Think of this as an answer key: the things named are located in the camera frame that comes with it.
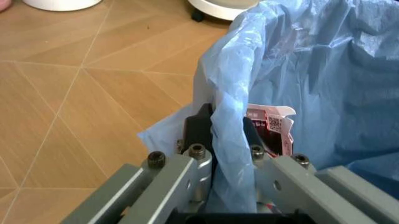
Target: pink object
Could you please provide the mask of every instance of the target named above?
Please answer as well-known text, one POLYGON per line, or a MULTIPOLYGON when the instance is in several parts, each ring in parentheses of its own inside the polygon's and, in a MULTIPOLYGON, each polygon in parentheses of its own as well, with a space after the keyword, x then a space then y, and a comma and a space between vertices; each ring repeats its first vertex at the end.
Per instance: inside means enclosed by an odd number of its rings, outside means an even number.
POLYGON ((11 5, 11 0, 0 0, 0 12, 11 5))

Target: wooden floor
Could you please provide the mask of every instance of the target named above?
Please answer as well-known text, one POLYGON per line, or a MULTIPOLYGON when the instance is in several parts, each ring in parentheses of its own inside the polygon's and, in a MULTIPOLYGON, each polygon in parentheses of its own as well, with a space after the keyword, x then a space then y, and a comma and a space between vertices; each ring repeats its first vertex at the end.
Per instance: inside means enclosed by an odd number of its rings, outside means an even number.
POLYGON ((198 58, 227 30, 186 0, 0 13, 0 223, 57 223, 124 163, 136 134, 190 103, 198 58))

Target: qr code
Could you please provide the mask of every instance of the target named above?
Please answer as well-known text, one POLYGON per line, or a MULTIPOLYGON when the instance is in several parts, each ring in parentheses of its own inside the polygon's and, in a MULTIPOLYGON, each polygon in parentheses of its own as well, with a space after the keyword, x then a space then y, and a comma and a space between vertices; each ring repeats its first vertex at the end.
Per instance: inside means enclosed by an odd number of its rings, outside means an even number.
POLYGON ((278 133, 281 133, 281 119, 268 117, 269 129, 278 133))

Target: trash bag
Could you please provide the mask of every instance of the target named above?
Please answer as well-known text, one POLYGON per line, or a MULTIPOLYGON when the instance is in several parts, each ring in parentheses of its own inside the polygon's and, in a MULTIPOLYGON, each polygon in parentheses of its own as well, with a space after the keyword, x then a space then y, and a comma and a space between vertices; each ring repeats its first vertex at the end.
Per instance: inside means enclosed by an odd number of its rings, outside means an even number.
POLYGON ((209 201, 228 211, 256 211, 248 103, 294 108, 295 153, 317 169, 347 166, 399 198, 399 2, 261 1, 199 60, 193 103, 139 136, 171 155, 203 103, 214 106, 219 162, 209 201))

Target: black wheel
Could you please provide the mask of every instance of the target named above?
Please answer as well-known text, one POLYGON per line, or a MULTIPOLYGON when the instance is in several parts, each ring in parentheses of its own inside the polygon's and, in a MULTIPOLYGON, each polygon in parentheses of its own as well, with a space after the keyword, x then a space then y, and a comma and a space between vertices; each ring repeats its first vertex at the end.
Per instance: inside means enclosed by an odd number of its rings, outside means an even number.
POLYGON ((195 9, 194 12, 191 14, 191 18, 197 22, 201 22, 205 18, 205 14, 198 9, 195 9))

